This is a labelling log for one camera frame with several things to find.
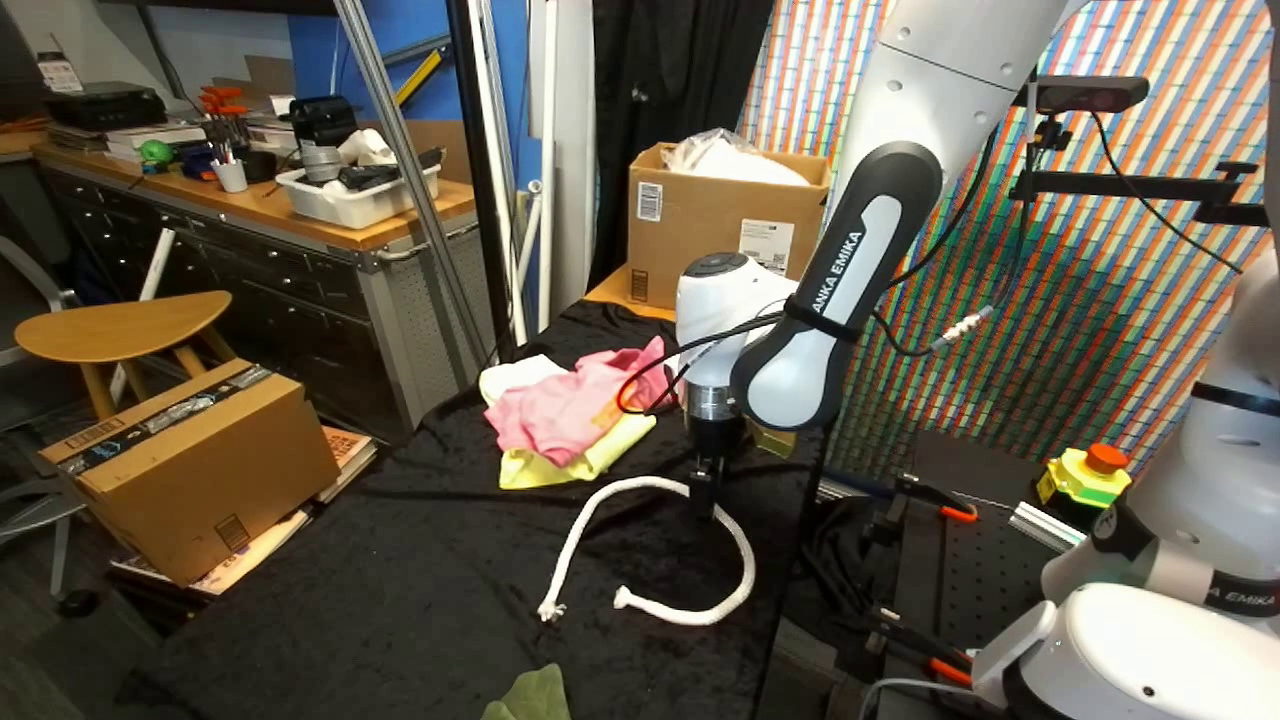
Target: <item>stool seat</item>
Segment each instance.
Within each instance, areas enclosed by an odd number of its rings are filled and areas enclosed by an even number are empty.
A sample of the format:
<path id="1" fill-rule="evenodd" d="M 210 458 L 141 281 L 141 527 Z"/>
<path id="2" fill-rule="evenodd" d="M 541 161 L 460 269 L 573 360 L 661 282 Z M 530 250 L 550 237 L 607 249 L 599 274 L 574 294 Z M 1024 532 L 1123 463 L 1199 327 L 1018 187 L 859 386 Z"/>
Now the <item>stool seat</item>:
<path id="1" fill-rule="evenodd" d="M 66 312 L 45 312 L 16 323 L 10 339 L 50 363 L 74 363 L 95 415 L 112 415 L 116 398 L 98 376 L 98 363 L 121 363 L 131 395 L 148 395 L 131 360 L 173 350 L 187 376 L 203 363 L 192 339 L 203 339 L 219 360 L 234 350 L 210 331 L 210 323 L 230 307 L 230 291 L 192 291 L 128 302 L 91 302 Z"/>
<path id="2" fill-rule="evenodd" d="M 25 320 L 10 335 L 50 363 L 125 363 L 201 335 L 230 307 L 230 291 L 91 302 Z"/>

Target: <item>drawer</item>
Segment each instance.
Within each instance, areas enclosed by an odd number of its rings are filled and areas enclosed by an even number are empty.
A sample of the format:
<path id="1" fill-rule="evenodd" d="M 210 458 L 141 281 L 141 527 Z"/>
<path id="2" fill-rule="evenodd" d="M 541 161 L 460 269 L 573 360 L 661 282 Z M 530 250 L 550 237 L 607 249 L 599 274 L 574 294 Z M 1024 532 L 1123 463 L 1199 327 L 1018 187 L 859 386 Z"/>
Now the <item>drawer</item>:
<path id="1" fill-rule="evenodd" d="M 270 289 L 289 300 L 306 300 L 306 302 L 317 302 L 317 294 L 319 294 L 306 269 L 305 273 L 270 269 L 270 265 L 261 265 L 254 256 L 223 250 L 219 238 L 214 245 L 203 238 L 203 256 L 209 256 L 210 273 L 223 281 L 244 281 L 254 289 Z"/>
<path id="2" fill-rule="evenodd" d="M 66 223 L 78 232 L 89 245 L 112 245 L 121 232 L 112 227 L 112 215 L 103 206 L 64 206 Z"/>
<path id="3" fill-rule="evenodd" d="M 108 281 L 108 300 L 131 300 L 144 289 L 148 265 L 141 265 L 131 249 L 95 249 L 91 261 Z"/>
<path id="4" fill-rule="evenodd" d="M 116 215 L 136 215 L 136 220 L 161 223 L 161 206 L 152 198 L 116 192 L 116 187 L 98 187 L 98 196 L 103 196 L 103 206 Z"/>
<path id="5" fill-rule="evenodd" d="M 203 291 L 203 289 L 219 289 L 210 265 L 203 261 L 201 245 L 192 245 L 187 237 L 174 237 L 161 274 L 161 294 Z"/>
<path id="6" fill-rule="evenodd" d="M 369 323 L 230 281 L 230 307 L 219 320 L 229 345 L 301 379 L 324 415 L 364 432 L 404 427 L 394 386 Z"/>
<path id="7" fill-rule="evenodd" d="M 161 206 L 161 227 L 187 232 L 187 237 L 209 237 L 214 223 L 203 220 L 203 215 Z"/>
<path id="8" fill-rule="evenodd" d="M 306 256 L 312 265 L 312 282 L 317 282 L 317 300 L 330 312 L 345 314 L 369 314 L 364 307 L 364 291 L 359 291 L 359 274 L 350 265 L 329 261 L 329 256 Z"/>
<path id="9" fill-rule="evenodd" d="M 305 249 L 289 249 L 289 245 L 270 245 L 264 237 L 250 232 L 230 232 L 230 227 L 214 227 L 214 249 L 244 256 L 254 269 L 279 273 L 279 274 L 306 274 L 306 250 Z"/>
<path id="10" fill-rule="evenodd" d="M 45 184 L 56 203 L 103 206 L 103 192 L 78 174 L 45 172 Z"/>
<path id="11" fill-rule="evenodd" d="M 161 215 L 136 215 L 136 210 L 108 210 L 108 223 L 116 237 L 128 237 L 141 249 L 157 249 L 161 238 Z"/>

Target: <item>colorful pattern wall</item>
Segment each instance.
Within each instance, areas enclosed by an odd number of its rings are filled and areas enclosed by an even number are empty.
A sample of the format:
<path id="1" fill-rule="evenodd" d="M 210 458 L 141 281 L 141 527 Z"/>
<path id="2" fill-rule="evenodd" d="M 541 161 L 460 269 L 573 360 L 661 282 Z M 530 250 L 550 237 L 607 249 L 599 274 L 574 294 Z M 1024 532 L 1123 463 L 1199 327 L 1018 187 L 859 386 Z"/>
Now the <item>colorful pattern wall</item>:
<path id="1" fill-rule="evenodd" d="M 884 11 L 884 0 L 781 0 L 739 132 L 772 153 L 836 154 Z M 1141 106 L 1103 115 L 1118 166 L 1216 174 L 1218 161 L 1263 163 L 1268 48 L 1263 0 L 1092 0 L 1034 73 L 1148 77 L 1150 96 Z M 1066 153 L 1041 166 L 1110 172 L 1092 118 L 1065 125 Z M 1114 439 L 1145 458 L 1177 420 L 1234 273 L 1177 238 L 1141 198 L 1041 196 L 1018 232 L 1006 187 L 1030 128 L 1034 115 L 1006 111 L 956 238 L 881 302 L 903 345 L 929 345 L 994 291 L 1001 269 L 1024 245 L 1003 312 L 923 360 L 896 356 L 884 331 L 866 327 L 831 439 L 836 463 L 886 470 L 920 427 L 1028 458 L 1087 439 Z M 1263 198 L 1258 172 L 1234 198 Z M 1248 265 L 1268 238 L 1263 227 L 1196 223 L 1193 203 L 1150 206 L 1233 265 Z"/>

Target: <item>floor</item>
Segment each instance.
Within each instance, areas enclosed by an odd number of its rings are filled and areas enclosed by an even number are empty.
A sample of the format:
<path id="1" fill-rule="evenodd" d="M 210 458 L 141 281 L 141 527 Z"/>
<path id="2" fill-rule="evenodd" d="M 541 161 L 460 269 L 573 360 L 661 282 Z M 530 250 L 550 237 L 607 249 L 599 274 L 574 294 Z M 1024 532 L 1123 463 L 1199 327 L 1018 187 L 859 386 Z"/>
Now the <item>floor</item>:
<path id="1" fill-rule="evenodd" d="M 82 427 L 89 413 L 66 407 L 39 437 Z M 39 470 L 39 437 L 0 437 L 0 487 Z M 0 546 L 0 715 L 2 720 L 128 720 L 112 704 L 125 672 L 157 647 L 157 631 L 103 585 L 116 545 L 82 514 L 71 525 L 66 592 L 91 592 L 95 608 L 58 614 L 46 592 L 50 532 Z"/>

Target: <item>black table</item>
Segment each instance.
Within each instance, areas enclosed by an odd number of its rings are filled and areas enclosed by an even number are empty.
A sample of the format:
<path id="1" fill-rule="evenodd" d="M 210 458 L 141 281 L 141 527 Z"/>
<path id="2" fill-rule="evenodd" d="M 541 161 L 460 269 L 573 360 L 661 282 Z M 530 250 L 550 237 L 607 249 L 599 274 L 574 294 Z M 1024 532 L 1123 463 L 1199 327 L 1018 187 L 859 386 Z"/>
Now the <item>black table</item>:
<path id="1" fill-rule="evenodd" d="M 898 539 L 859 557 L 855 539 L 877 513 L 859 508 L 828 532 L 828 545 L 841 546 L 848 576 L 866 581 L 859 585 L 862 601 L 896 608 L 909 628 L 943 647 L 979 647 L 1041 601 L 1041 569 L 1051 551 L 1006 525 L 1010 505 L 1030 501 L 1041 463 L 972 439 L 920 432 L 903 466 L 934 487 L 979 495 L 979 519 L 946 525 L 933 505 L 912 501 Z M 862 614 L 831 602 L 809 569 L 791 573 L 774 658 L 761 691 L 761 720 L 855 715 L 877 676 L 923 676 L 920 656 L 866 651 L 871 628 L 859 618 Z M 967 709 L 972 704 L 943 704 L 920 691 L 881 694 L 881 715 L 891 720 L 972 715 Z"/>
<path id="2" fill-rule="evenodd" d="M 573 363 L 668 323 L 574 302 L 541 350 Z M 610 477 L 684 470 L 681 415 Z M 462 715 L 520 672 L 558 663 L 573 715 L 752 715 L 786 576 L 802 470 L 748 455 L 724 508 L 761 557 L 752 601 L 714 628 L 615 610 L 615 585 L 714 602 L 739 573 L 724 527 L 676 495 L 604 505 L 562 585 L 567 614 L 534 618 L 562 532 L 595 484 L 504 495 L 480 395 L 430 413 L 312 527 L 136 667 L 125 694 L 166 715 Z"/>

